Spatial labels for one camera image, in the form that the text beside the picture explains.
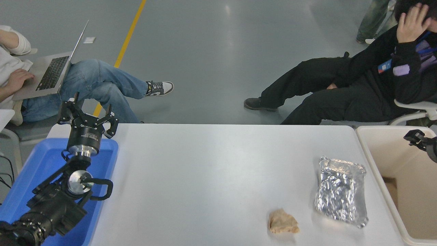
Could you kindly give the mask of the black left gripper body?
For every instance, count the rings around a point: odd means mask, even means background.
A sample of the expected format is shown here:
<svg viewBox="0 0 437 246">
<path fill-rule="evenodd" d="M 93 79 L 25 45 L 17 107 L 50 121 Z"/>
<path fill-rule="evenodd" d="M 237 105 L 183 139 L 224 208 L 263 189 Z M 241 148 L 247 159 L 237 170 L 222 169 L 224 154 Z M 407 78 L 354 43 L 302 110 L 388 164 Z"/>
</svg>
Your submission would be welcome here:
<svg viewBox="0 0 437 246">
<path fill-rule="evenodd" d="M 92 115 L 79 116 L 71 122 L 71 132 L 67 149 L 74 146 L 88 146 L 94 150 L 100 149 L 100 142 L 104 128 L 98 124 L 99 119 Z"/>
</svg>

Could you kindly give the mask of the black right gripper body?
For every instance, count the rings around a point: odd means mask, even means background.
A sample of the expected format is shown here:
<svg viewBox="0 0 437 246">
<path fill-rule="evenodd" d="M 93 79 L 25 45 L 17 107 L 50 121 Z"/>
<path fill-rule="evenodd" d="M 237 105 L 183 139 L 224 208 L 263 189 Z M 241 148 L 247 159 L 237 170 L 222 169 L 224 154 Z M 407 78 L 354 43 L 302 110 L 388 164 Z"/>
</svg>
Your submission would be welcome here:
<svg viewBox="0 0 437 246">
<path fill-rule="evenodd" d="M 426 152 L 430 159 L 437 163 L 437 137 L 426 140 Z"/>
</svg>

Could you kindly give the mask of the laptop person's right hand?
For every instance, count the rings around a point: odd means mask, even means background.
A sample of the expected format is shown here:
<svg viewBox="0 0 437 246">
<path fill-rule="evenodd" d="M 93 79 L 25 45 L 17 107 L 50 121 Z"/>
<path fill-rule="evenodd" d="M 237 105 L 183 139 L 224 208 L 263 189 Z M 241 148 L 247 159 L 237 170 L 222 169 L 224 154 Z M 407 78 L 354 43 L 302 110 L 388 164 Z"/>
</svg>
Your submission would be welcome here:
<svg viewBox="0 0 437 246">
<path fill-rule="evenodd" d="M 34 74 L 24 69 L 17 69 L 10 74 L 8 84 L 4 88 L 10 95 L 12 95 L 23 87 L 23 84 L 27 79 L 32 78 L 34 78 Z"/>
</svg>

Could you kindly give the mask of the badge person's left hand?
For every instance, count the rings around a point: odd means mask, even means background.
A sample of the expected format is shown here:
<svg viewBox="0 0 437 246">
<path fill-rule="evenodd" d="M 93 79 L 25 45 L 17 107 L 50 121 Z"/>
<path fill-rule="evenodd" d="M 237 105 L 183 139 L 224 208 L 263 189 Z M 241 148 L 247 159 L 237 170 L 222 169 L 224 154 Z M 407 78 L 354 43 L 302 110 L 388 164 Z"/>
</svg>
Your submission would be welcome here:
<svg viewBox="0 0 437 246">
<path fill-rule="evenodd" d="M 429 28 L 432 18 L 426 17 L 428 10 L 427 4 L 417 3 L 401 13 L 396 32 L 398 43 L 413 42 Z"/>
</svg>

